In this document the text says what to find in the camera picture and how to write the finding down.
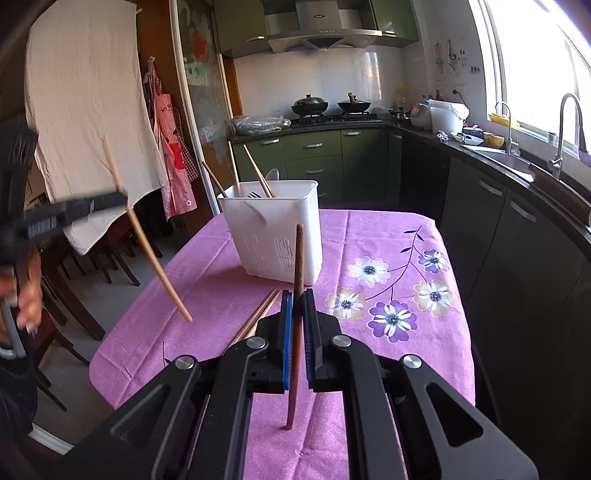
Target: kitchen sink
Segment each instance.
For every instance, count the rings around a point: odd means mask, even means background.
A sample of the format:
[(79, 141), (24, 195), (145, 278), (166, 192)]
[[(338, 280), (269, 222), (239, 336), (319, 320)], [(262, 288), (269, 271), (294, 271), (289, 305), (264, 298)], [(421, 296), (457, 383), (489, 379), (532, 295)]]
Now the kitchen sink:
[(522, 179), (528, 182), (533, 182), (534, 178), (530, 172), (530, 162), (523, 160), (513, 155), (507, 155), (502, 150), (488, 147), (478, 147), (475, 145), (463, 145), (464, 148), (472, 150), (473, 152), (488, 158), (489, 160), (500, 163), (504, 167), (511, 170), (513, 173), (519, 175)]

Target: silver screw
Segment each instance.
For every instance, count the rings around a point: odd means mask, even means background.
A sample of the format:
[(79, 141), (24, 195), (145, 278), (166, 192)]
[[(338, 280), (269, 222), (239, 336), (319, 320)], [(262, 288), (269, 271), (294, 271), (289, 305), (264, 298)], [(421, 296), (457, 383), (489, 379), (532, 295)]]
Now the silver screw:
[(246, 341), (246, 344), (253, 350), (258, 350), (263, 348), (267, 344), (267, 341), (263, 337), (250, 337)]
[(193, 365), (195, 365), (195, 360), (189, 355), (181, 355), (174, 361), (174, 366), (179, 370), (189, 370), (193, 368)]
[(336, 346), (348, 347), (351, 345), (351, 339), (346, 335), (336, 335), (333, 337), (333, 343)]
[(402, 359), (402, 363), (409, 368), (419, 368), (423, 364), (421, 359), (416, 355), (405, 355)]

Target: range hood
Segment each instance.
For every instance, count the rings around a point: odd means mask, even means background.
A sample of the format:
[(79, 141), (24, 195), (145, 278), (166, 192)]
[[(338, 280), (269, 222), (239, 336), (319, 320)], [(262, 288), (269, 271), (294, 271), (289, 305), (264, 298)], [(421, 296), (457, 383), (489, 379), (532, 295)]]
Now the range hood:
[(380, 30), (346, 28), (361, 27), (363, 12), (339, 11), (337, 0), (296, 0), (295, 8), (300, 30), (267, 37), (274, 53), (302, 47), (315, 50), (328, 50), (336, 46), (367, 48), (382, 36)]

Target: white plastic container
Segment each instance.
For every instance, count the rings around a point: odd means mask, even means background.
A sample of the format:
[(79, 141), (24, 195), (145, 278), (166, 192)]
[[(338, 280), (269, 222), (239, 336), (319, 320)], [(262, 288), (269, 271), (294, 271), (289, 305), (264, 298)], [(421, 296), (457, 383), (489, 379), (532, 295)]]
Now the white plastic container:
[[(276, 198), (266, 198), (257, 181), (234, 186), (219, 195), (226, 222), (246, 273), (289, 283), (294, 281), (296, 225), (304, 225), (304, 284), (314, 285), (322, 269), (322, 242), (318, 213), (318, 182), (269, 181)], [(248, 198), (250, 192), (262, 198)]]
[(470, 110), (461, 103), (429, 100), (429, 106), (431, 107), (431, 123), (434, 134), (440, 130), (443, 130), (447, 135), (452, 132), (461, 132), (464, 120), (470, 114)]

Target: cabinet handle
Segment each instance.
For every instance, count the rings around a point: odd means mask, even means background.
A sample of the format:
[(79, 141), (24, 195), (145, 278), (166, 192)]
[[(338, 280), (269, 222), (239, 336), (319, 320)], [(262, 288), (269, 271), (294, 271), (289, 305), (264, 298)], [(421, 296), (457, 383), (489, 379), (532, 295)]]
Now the cabinet handle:
[(500, 190), (494, 189), (493, 187), (491, 187), (489, 184), (484, 183), (482, 180), (478, 182), (478, 184), (484, 188), (485, 190), (488, 190), (489, 192), (491, 192), (493, 195), (496, 195), (498, 197), (502, 197), (503, 196), (503, 192), (501, 192)]
[(511, 208), (519, 213), (523, 218), (527, 218), (530, 222), (535, 222), (535, 216), (531, 213), (526, 212), (523, 208), (517, 205), (515, 202), (511, 202)]

